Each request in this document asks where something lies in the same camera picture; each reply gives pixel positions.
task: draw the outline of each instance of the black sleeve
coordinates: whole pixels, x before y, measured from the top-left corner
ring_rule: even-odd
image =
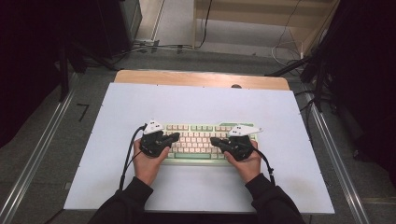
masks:
[[[153,189],[134,177],[125,190],[117,190],[93,215],[89,224],[136,223]]]
[[[274,186],[263,174],[246,184],[256,209],[259,223],[304,223],[293,200],[278,186]]]

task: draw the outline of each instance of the black sweater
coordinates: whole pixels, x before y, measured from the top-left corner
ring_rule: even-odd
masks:
[[[259,223],[304,223],[291,198],[280,188],[273,186],[263,174],[246,185],[253,197]],[[134,177],[125,190],[117,190],[94,214],[89,224],[145,223],[140,220],[147,199],[153,189]]]

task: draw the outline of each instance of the table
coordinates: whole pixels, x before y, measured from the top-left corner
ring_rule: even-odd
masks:
[[[197,19],[206,19],[210,0],[194,0],[192,47],[195,48]],[[338,7],[339,0],[213,0],[209,19],[285,26],[297,41],[299,52],[309,55]]]
[[[230,88],[233,84],[244,89]],[[175,102],[178,110],[172,105]],[[118,72],[107,90],[65,209],[97,209],[114,193],[134,129],[149,119],[191,123],[251,119],[264,129],[258,134],[259,148],[275,168],[276,183],[300,211],[334,212],[286,79],[169,71]],[[264,162],[262,172],[268,178]],[[125,183],[133,175],[130,167]],[[254,212],[251,196],[232,166],[163,165],[152,187],[148,211]]]

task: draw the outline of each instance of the person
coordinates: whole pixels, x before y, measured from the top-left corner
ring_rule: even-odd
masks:
[[[257,142],[251,143],[258,148]],[[134,156],[140,153],[139,147],[140,139],[134,141]],[[136,156],[133,160],[135,176],[132,182],[126,189],[117,190],[115,195],[96,211],[89,224],[145,223],[142,217],[145,203],[153,192],[150,186],[168,152],[169,147],[165,148],[158,158],[150,158],[143,153]],[[224,155],[245,182],[253,198],[251,205],[257,211],[258,223],[304,223],[292,199],[261,173],[262,158],[257,152],[253,151],[243,161],[236,161],[228,152],[224,152]]]

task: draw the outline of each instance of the keyboard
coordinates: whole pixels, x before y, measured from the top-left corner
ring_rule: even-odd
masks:
[[[210,144],[210,137],[228,138],[228,132],[237,124],[253,126],[252,123],[164,124],[163,134],[180,133],[180,137],[172,144],[163,164],[229,165],[221,150]],[[256,134],[249,137],[257,141]]]

